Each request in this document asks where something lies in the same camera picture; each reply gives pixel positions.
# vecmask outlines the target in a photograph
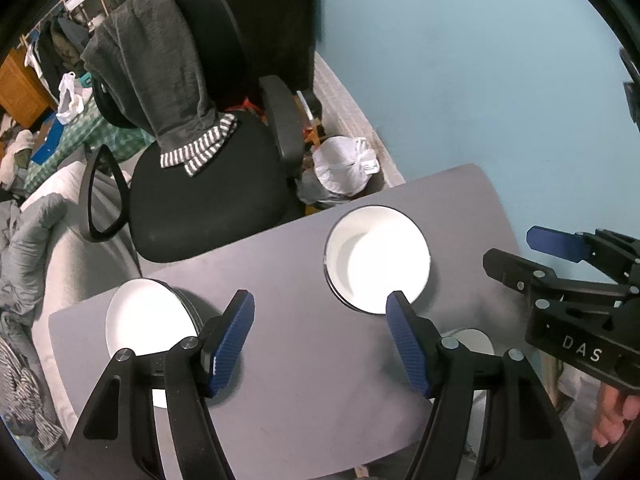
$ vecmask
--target chair backrest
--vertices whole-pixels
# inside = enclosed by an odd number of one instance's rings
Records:
[[[226,0],[175,0],[189,26],[207,83],[219,110],[241,104],[251,88],[244,44]],[[135,128],[99,78],[93,78],[95,103],[104,118],[120,128]]]

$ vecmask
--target finger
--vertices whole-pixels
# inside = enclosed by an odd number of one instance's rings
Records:
[[[599,447],[605,447],[609,443],[609,441],[607,440],[607,437],[605,437],[603,434],[601,434],[598,430],[591,431],[591,439]]]
[[[622,407],[622,415],[626,420],[636,420],[640,415],[640,397],[627,397]]]
[[[625,426],[620,422],[619,424],[614,424],[611,422],[606,416],[603,416],[597,427],[595,428],[602,434],[609,442],[617,442],[620,440],[620,437],[623,433],[625,433]]]
[[[621,400],[622,396],[619,391],[613,386],[603,383],[598,393],[599,417],[605,414],[615,424],[622,422]]]

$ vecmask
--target orange wooden cabinet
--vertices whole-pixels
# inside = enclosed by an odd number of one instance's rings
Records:
[[[24,66],[24,50],[11,49],[0,66],[0,105],[23,128],[33,123],[55,102],[31,67]]]

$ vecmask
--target green plaid fabric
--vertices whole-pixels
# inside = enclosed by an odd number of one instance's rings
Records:
[[[86,104],[84,112],[65,126],[56,151],[42,165],[33,161],[29,163],[24,184],[25,195],[29,196],[36,191],[58,170],[60,162],[83,144],[92,152],[106,144],[115,159],[118,162],[124,162],[154,140],[143,130],[127,130],[108,123],[100,114],[92,97]]]

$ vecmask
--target silver screw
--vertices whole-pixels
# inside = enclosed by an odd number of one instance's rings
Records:
[[[458,348],[458,345],[460,345],[460,342],[455,337],[443,337],[440,342],[444,348],[448,348],[449,350]]]
[[[189,337],[185,337],[182,341],[180,341],[180,346],[185,350],[188,350],[189,348],[196,348],[197,345],[198,345],[198,338],[193,335]]]
[[[116,361],[120,361],[120,362],[126,361],[131,357],[132,354],[133,354],[133,350],[129,348],[121,348],[116,352],[116,356],[115,356]]]
[[[517,348],[512,348],[509,350],[509,357],[514,361],[522,361],[524,359],[524,354]]]

